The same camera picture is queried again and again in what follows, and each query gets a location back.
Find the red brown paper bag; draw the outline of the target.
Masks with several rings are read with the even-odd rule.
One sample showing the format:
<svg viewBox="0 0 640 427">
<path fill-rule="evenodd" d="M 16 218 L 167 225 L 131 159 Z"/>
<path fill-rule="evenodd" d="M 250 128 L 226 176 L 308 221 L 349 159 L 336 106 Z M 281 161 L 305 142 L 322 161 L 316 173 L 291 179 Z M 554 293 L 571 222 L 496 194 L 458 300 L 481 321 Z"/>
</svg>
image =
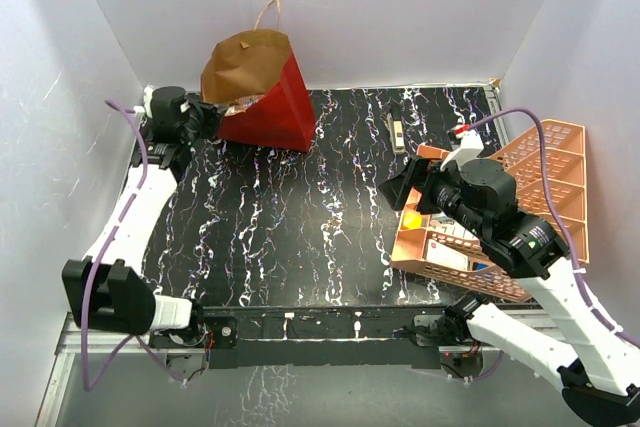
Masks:
<svg viewBox="0 0 640 427">
<path fill-rule="evenodd" d="M 202 99 L 226 104 L 217 137 L 240 144 L 307 152 L 316 115 L 289 37 L 253 27 L 215 46 L 200 76 Z"/>
</svg>

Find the red cookie snack bag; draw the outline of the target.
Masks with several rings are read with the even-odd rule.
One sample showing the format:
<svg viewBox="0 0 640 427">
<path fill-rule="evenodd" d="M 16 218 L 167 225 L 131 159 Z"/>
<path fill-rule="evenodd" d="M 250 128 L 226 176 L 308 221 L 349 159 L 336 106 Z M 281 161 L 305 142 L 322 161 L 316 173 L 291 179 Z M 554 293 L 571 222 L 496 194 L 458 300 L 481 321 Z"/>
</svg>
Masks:
<svg viewBox="0 0 640 427">
<path fill-rule="evenodd" d="M 258 94 L 237 98 L 228 104 L 228 108 L 226 109 L 224 116 L 231 117 L 241 113 L 245 113 L 252 106 L 261 101 L 263 97 L 263 94 Z"/>
</svg>

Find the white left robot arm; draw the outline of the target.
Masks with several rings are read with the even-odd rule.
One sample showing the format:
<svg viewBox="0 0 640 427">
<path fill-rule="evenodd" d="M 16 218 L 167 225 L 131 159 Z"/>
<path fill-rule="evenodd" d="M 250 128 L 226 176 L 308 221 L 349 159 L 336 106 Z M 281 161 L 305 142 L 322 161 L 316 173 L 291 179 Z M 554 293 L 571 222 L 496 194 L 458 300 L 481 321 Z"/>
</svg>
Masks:
<svg viewBox="0 0 640 427">
<path fill-rule="evenodd" d="M 69 260 L 62 282 L 77 327 L 144 335 L 172 332 L 194 346 L 207 323 L 190 300 L 157 294 L 141 277 L 148 242 L 163 208 L 192 160 L 192 148 L 217 134 L 227 110 L 182 87 L 147 86 L 140 106 L 108 107 L 123 114 L 136 145 L 123 190 L 103 231 L 80 260 Z"/>
</svg>

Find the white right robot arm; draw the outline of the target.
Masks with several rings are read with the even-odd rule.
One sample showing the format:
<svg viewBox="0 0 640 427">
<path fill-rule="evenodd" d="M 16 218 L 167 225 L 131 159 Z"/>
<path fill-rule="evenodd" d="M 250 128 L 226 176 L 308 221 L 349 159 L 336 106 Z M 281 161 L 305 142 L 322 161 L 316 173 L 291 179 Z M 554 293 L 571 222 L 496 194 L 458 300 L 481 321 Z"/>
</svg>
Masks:
<svg viewBox="0 0 640 427">
<path fill-rule="evenodd" d="M 413 157 L 379 191 L 395 211 L 417 191 L 419 213 L 443 213 L 471 232 L 563 338 L 548 337 L 474 294 L 448 306 L 436 323 L 414 328 L 416 335 L 447 334 L 460 344 L 476 340 L 500 349 L 552 384 L 591 426 L 638 421 L 638 347 L 602 325 L 586 305 L 567 244 L 549 222 L 518 207 L 516 181 L 501 163 L 474 159 L 458 167 Z"/>
</svg>

